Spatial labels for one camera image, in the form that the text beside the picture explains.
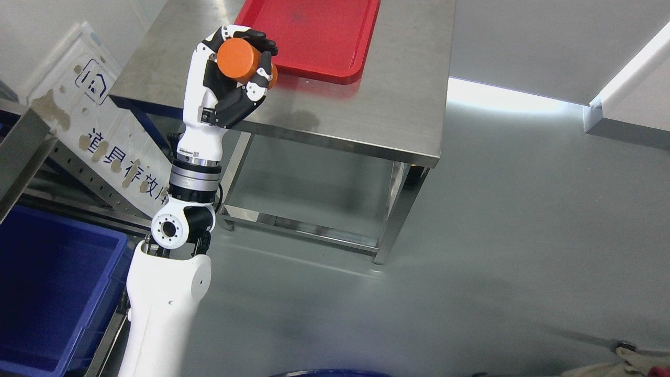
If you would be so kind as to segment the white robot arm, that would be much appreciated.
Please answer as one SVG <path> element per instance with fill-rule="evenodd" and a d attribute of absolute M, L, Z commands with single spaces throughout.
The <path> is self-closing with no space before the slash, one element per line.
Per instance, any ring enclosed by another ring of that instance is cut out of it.
<path fill-rule="evenodd" d="M 120 376 L 178 376 L 199 304 L 211 283 L 219 162 L 176 158 L 166 200 L 127 276 L 129 337 Z"/>

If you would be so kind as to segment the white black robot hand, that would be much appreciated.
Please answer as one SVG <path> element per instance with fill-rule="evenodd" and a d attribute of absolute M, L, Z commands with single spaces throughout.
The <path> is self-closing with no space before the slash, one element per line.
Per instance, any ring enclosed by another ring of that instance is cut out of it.
<path fill-rule="evenodd" d="M 251 65 L 247 84 L 226 77 L 218 67 L 217 54 L 226 41 L 246 41 L 260 53 Z M 256 110 L 270 90 L 275 41 L 248 26 L 227 25 L 216 29 L 194 48 L 187 74 L 183 103 L 186 130 L 175 148 L 175 159 L 213 167 L 222 160 L 222 137 Z"/>

